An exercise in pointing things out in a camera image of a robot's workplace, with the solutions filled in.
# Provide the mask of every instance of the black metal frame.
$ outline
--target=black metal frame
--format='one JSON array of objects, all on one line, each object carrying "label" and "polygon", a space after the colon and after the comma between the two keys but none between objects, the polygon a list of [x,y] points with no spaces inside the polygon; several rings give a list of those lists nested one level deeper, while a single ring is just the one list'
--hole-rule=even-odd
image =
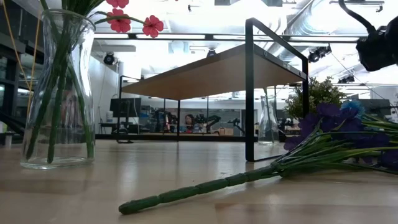
[{"label": "black metal frame", "polygon": [[302,72],[306,75],[303,81],[303,112],[306,115],[309,112],[309,95],[308,95],[308,59],[298,50],[287,43],[283,38],[266,27],[263,23],[255,18],[247,19],[245,25],[245,44],[246,44],[246,119],[245,119],[245,156],[249,162],[263,161],[267,158],[254,158],[254,35],[253,27],[257,27],[268,35],[272,40],[283,46],[289,52],[302,60]]}]

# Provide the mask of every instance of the wooden table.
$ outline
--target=wooden table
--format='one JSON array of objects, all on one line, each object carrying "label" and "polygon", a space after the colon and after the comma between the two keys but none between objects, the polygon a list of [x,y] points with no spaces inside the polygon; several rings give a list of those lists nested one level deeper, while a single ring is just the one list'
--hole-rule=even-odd
[{"label": "wooden table", "polygon": [[[88,167],[31,170],[19,147],[0,148],[0,223],[398,223],[398,178],[330,172],[235,186],[123,216],[134,198],[266,165],[245,163],[244,144],[96,142]],[[282,149],[256,147],[263,156]]]}]

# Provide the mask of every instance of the flower bouquet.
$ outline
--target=flower bouquet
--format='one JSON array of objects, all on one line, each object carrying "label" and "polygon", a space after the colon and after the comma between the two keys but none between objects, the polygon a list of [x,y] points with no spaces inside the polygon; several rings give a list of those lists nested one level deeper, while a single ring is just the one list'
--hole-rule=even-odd
[{"label": "flower bouquet", "polygon": [[[44,9],[45,69],[34,91],[21,165],[49,168],[89,163],[95,155],[93,99],[88,76],[95,25],[108,22],[112,30],[127,32],[131,21],[136,21],[153,38],[164,25],[155,16],[144,22],[118,9],[126,7],[129,0],[106,0],[113,6],[108,13],[91,13],[105,0],[62,0],[62,9],[49,9],[46,0],[40,2]],[[105,18],[90,20],[98,15]]]},{"label": "flower bouquet", "polygon": [[122,214],[168,203],[225,187],[275,176],[307,174],[320,170],[375,170],[398,174],[398,124],[364,114],[358,101],[341,108],[320,103],[317,114],[300,121],[302,135],[289,139],[286,154],[269,166],[184,187],[160,195],[132,200],[119,206]]}]

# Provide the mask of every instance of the glass vase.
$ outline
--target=glass vase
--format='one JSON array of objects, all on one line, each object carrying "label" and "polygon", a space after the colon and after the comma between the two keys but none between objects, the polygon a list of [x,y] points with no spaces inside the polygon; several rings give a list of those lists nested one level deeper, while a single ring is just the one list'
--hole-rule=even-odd
[{"label": "glass vase", "polygon": [[21,165],[49,169],[89,164],[95,121],[88,63],[95,25],[70,11],[43,12],[45,62],[25,127]]},{"label": "glass vase", "polygon": [[276,118],[276,96],[261,96],[261,120],[259,125],[259,144],[279,142],[279,128]]}]

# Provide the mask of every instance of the red flower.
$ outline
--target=red flower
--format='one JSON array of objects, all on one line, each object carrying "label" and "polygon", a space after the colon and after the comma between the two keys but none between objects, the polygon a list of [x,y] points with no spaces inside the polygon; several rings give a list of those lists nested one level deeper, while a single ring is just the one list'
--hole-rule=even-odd
[{"label": "red flower", "polygon": [[124,9],[124,7],[126,7],[127,4],[129,4],[129,0],[106,0],[106,2],[112,5],[113,7],[119,6],[122,9]]},{"label": "red flower", "polygon": [[163,30],[163,22],[160,21],[156,16],[151,15],[145,20],[144,28],[142,31],[145,35],[150,35],[150,37],[155,38],[158,36],[159,31]]},{"label": "red flower", "polygon": [[[112,12],[108,12],[108,16],[128,16],[127,14],[123,13],[121,9],[113,9]],[[111,24],[111,29],[115,30],[116,32],[127,32],[131,29],[129,19],[112,19],[108,21]]]}]

